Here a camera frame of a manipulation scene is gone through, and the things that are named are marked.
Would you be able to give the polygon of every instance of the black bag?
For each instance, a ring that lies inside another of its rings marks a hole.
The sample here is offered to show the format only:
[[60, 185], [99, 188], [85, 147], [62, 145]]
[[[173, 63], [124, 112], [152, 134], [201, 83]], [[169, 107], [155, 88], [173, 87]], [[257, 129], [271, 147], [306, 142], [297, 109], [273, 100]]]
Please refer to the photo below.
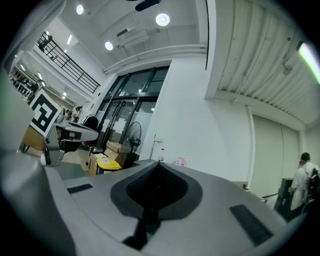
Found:
[[86, 120], [82, 123], [83, 126], [88, 127], [92, 130], [97, 130], [98, 129], [98, 124], [99, 121], [94, 115], [89, 115]]
[[307, 180], [305, 203], [313, 202], [319, 194], [319, 172], [313, 168], [310, 178]]

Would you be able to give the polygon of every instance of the ceiling light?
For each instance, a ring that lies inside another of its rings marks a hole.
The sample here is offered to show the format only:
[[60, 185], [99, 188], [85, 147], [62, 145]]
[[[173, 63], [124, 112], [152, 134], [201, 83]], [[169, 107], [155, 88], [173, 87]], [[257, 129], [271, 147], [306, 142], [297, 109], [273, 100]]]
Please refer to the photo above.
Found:
[[170, 18], [165, 13], [160, 13], [155, 17], [155, 22], [160, 26], [166, 26], [170, 22]]
[[305, 62], [308, 64], [309, 68], [314, 74], [315, 79], [320, 84], [320, 65], [310, 47], [306, 43], [302, 43], [298, 52], [302, 58], [304, 58]]
[[111, 42], [105, 42], [104, 46], [109, 51], [111, 51], [114, 48]]
[[67, 45], [70, 44], [71, 39], [72, 39], [72, 35], [69, 35], [68, 41], [66, 42]]
[[81, 14], [83, 14], [84, 13], [84, 7], [81, 5], [81, 4], [79, 4], [77, 7], [76, 7], [76, 13], [77, 14], [79, 14], [79, 15], [81, 15]]

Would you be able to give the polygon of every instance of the recessed ceiling light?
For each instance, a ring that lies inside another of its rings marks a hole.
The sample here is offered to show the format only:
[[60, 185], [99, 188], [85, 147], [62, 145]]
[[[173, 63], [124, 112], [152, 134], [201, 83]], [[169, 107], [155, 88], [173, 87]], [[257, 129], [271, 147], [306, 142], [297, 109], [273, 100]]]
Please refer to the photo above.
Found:
[[111, 42], [105, 42], [104, 46], [109, 51], [111, 51], [114, 48]]
[[160, 26], [166, 26], [170, 22], [170, 18], [165, 13], [160, 13], [155, 17], [155, 22]]
[[72, 39], [72, 35], [69, 35], [68, 41], [66, 42], [67, 45], [70, 44], [71, 39]]
[[83, 14], [84, 13], [84, 7], [81, 5], [81, 4], [79, 4], [77, 7], [76, 7], [76, 13], [77, 14], [79, 14], [79, 15], [81, 15], [81, 14]]

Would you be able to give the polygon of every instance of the pink object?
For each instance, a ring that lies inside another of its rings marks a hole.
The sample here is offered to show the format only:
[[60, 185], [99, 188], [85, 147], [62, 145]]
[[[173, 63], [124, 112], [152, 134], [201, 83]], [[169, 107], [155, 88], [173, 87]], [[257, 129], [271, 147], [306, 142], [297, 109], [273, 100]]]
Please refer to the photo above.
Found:
[[177, 165], [177, 166], [187, 167], [187, 162], [188, 162], [187, 159], [185, 159], [183, 157], [179, 157], [176, 161], [173, 162], [173, 164]]

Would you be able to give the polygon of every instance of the yellow object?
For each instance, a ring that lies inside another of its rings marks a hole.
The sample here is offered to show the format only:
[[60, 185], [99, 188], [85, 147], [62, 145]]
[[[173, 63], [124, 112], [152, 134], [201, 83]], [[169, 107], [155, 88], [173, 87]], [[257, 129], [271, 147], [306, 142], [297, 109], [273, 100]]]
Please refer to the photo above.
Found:
[[121, 166], [113, 159], [100, 158], [96, 160], [96, 163], [100, 168], [104, 170], [120, 170], [121, 169]]

